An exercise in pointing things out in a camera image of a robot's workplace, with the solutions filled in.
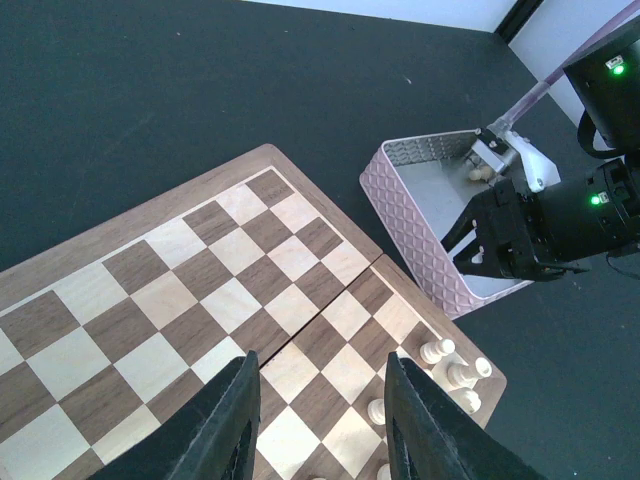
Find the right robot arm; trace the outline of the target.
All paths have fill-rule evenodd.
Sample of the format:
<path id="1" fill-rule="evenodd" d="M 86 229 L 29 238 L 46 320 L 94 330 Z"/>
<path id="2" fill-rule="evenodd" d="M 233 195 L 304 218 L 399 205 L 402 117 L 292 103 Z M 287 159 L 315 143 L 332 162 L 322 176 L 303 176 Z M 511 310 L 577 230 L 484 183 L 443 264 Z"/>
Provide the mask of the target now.
<path id="1" fill-rule="evenodd" d="M 502 174 L 519 161 L 523 178 L 501 178 L 474 195 L 441 244 L 457 249 L 459 273 L 551 281 L 589 271 L 588 258 L 639 250 L 639 21 L 632 19 L 562 67 L 584 112 L 577 140 L 599 165 L 562 181 L 553 161 L 512 129 L 505 114 L 476 132 L 471 147 Z M 464 248 L 459 243 L 475 235 Z"/>

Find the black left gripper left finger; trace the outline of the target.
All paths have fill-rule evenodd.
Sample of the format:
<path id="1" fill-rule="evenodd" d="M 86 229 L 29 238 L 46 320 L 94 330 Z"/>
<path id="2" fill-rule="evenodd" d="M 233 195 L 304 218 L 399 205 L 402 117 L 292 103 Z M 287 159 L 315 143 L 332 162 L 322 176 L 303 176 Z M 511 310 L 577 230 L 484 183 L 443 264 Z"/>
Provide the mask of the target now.
<path id="1" fill-rule="evenodd" d="M 251 479 L 260 424 L 257 353 L 233 358 L 161 427 L 93 479 Z"/>

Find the light piece passed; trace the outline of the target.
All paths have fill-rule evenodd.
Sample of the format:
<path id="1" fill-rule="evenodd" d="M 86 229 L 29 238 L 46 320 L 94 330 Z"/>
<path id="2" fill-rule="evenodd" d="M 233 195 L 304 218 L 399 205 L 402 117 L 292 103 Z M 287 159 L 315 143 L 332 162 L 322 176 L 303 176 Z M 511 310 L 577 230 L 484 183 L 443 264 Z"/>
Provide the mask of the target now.
<path id="1" fill-rule="evenodd" d="M 469 387 L 451 391 L 450 397 L 468 415 L 476 413 L 482 405 L 479 394 Z"/>

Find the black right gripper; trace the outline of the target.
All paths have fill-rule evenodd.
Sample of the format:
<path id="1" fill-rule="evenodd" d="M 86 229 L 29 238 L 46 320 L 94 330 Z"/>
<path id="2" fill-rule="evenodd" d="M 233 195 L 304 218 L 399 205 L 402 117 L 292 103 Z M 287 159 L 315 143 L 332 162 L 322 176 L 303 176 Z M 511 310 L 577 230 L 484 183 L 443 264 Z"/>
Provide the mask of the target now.
<path id="1" fill-rule="evenodd" d="M 461 275 L 497 279 L 543 281 L 549 273 L 539 264 L 533 233 L 527 221 L 530 204 L 518 190 L 519 182 L 505 179 L 475 195 L 442 238 L 446 252 L 472 230 L 476 239 L 453 259 Z M 482 254 L 482 261 L 473 258 Z"/>

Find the light piece on board far right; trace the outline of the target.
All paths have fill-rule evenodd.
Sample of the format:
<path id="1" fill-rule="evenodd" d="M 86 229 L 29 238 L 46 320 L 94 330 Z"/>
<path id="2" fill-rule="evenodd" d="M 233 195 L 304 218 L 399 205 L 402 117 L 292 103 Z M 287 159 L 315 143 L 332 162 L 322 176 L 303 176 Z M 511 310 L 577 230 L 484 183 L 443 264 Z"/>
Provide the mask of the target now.
<path id="1" fill-rule="evenodd" d="M 447 369 L 447 378 L 456 388 L 472 388 L 478 380 L 491 376 L 493 367 L 484 357 L 476 358 L 470 365 L 451 363 Z"/>

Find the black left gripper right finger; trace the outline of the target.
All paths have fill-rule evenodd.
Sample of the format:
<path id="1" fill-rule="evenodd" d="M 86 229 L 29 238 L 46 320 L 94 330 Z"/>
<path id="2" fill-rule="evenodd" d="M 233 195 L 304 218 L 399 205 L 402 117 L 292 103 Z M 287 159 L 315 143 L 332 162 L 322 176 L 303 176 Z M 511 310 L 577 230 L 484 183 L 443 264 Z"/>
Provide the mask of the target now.
<path id="1" fill-rule="evenodd" d="M 413 360 L 388 355 L 384 390 L 393 479 L 541 479 L 488 435 Z"/>

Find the wooden chess board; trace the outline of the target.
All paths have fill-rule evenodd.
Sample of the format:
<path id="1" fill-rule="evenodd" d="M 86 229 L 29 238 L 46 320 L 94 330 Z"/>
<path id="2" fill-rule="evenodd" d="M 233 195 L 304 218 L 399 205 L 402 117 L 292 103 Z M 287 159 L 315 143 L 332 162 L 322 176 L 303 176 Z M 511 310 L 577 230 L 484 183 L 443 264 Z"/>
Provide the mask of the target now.
<path id="1" fill-rule="evenodd" d="M 425 363 L 443 338 L 455 352 Z M 484 357 L 264 145 L 2 273 L 2 477 L 89 477 L 249 351 L 258 479 L 374 478 L 386 433 L 367 406 L 389 353 L 449 392 L 449 365 Z M 479 425 L 506 387 L 490 363 Z"/>

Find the light pawn on board row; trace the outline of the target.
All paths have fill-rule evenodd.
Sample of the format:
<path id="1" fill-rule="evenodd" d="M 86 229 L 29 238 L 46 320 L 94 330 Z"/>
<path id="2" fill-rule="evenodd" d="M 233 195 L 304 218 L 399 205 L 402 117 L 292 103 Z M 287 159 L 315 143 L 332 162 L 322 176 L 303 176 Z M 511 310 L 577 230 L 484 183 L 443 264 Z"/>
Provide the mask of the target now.
<path id="1" fill-rule="evenodd" d="M 374 425 L 383 426 L 385 420 L 385 406 L 382 398 L 377 398 L 369 402 L 367 414 Z"/>

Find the light piece on board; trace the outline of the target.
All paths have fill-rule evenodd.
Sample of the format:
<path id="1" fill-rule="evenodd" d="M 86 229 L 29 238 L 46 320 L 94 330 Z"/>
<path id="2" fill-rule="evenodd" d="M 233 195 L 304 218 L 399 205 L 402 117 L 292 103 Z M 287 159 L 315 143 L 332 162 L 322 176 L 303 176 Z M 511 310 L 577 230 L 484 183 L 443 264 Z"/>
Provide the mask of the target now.
<path id="1" fill-rule="evenodd" d="M 456 345 L 454 341 L 448 338 L 443 338 L 423 344 L 420 347 L 420 357 L 425 363 L 435 365 L 446 356 L 454 353 L 455 350 Z"/>
<path id="2" fill-rule="evenodd" d="M 478 380 L 491 376 L 493 367 L 484 357 L 476 358 L 470 365 L 451 363 L 447 369 L 447 378 L 456 388 L 472 388 Z"/>

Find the silver pink tin tray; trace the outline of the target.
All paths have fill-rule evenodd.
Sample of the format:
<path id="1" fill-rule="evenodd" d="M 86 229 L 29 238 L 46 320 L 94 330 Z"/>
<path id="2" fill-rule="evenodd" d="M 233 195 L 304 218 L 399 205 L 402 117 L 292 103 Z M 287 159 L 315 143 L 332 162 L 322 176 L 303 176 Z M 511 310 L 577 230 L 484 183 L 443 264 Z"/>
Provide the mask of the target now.
<path id="1" fill-rule="evenodd" d="M 487 184 L 473 182 L 465 159 L 472 130 L 387 140 L 360 184 L 425 295 L 452 320 L 521 290 L 527 280 L 462 275 L 440 240 Z"/>

